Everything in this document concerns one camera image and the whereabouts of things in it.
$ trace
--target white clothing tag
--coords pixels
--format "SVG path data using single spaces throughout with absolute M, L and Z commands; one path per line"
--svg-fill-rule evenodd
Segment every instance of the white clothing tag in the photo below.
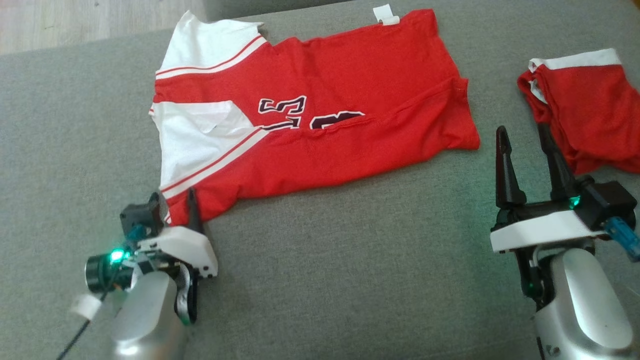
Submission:
M 74 303 L 71 305 L 71 312 L 80 314 L 88 320 L 92 320 L 101 305 L 102 302 L 99 299 L 96 299 L 92 295 L 84 294 L 76 297 Z
M 376 20 L 383 25 L 395 25 L 400 22 L 400 17 L 394 16 L 389 4 L 373 8 L 373 15 L 375 15 Z

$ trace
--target folded clothing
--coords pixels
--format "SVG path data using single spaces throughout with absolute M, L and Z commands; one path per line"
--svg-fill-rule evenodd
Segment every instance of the folded clothing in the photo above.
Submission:
M 614 49 L 531 59 L 518 87 L 574 173 L 602 165 L 640 172 L 640 94 Z
M 237 199 L 334 186 L 479 147 L 467 80 L 432 10 L 271 45 L 260 23 L 187 13 L 156 72 L 150 114 L 173 225 L 190 188 L 209 220 Z

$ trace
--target black cable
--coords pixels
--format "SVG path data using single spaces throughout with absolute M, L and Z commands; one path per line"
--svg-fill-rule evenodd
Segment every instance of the black cable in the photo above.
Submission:
M 107 285 L 107 287 L 104 290 L 104 293 L 102 293 L 102 295 L 100 296 L 100 302 L 103 302 L 104 299 L 106 299 L 107 294 L 109 293 L 109 290 L 111 289 L 111 287 L 113 286 L 113 282 L 116 279 L 116 276 L 118 275 L 118 273 L 120 272 L 121 267 L 118 267 L 118 270 L 116 270 L 113 275 L 111 276 L 111 279 L 109 280 L 109 284 Z M 67 346 L 65 347 L 64 350 L 62 350 L 62 352 L 60 353 L 60 355 L 58 355 L 57 360 L 62 360 L 65 358 L 65 356 L 67 356 L 67 354 L 69 353 L 69 351 L 71 350 L 71 348 L 76 344 L 76 342 L 78 341 L 78 339 L 80 338 L 80 336 L 82 336 L 83 332 L 86 330 L 87 327 L 89 327 L 89 324 L 91 323 L 91 320 L 87 319 L 84 324 L 82 324 L 82 326 L 80 326 L 80 329 L 78 330 L 78 332 L 76 333 L 76 335 L 74 335 L 74 337 L 71 339 L 71 341 L 69 341 L 69 343 L 67 344 Z

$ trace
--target light wood floor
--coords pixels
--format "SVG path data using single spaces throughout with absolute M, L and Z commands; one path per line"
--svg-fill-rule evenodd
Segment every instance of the light wood floor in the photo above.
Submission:
M 0 55 L 170 29 L 203 0 L 0 0 Z

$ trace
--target red and white shirt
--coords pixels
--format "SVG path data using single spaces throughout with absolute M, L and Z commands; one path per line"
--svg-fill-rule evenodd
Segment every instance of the red and white shirt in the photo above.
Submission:
M 432 10 L 305 42 L 271 45 L 261 23 L 177 24 L 150 114 L 172 224 L 242 198 L 334 186 L 479 147 Z

